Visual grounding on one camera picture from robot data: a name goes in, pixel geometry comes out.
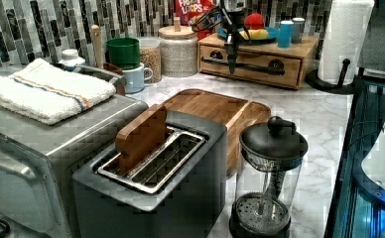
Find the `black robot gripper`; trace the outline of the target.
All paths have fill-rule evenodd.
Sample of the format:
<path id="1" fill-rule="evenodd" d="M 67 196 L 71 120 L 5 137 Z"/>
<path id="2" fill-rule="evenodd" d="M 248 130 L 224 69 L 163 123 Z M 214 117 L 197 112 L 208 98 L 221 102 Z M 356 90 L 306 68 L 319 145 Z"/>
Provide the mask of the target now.
<path id="1" fill-rule="evenodd" d="M 196 33 L 211 30 L 217 25 L 225 29 L 224 47 L 230 74 L 235 72 L 239 44 L 244 41 L 239 29 L 244 28 L 245 2 L 246 0 L 219 0 L 218 5 L 208 12 L 190 19 L 190 26 Z"/>

